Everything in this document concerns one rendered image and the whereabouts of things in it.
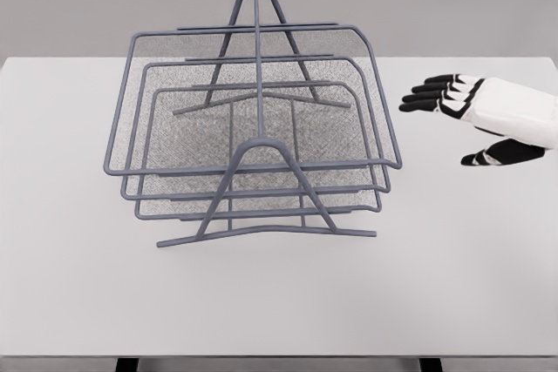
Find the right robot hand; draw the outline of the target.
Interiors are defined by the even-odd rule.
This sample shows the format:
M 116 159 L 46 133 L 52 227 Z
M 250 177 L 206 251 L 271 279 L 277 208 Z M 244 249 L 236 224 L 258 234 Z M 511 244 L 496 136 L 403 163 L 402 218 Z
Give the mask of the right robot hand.
M 510 166 L 558 151 L 558 96 L 501 78 L 460 73 L 427 78 L 402 97 L 402 112 L 441 112 L 502 138 L 463 166 Z

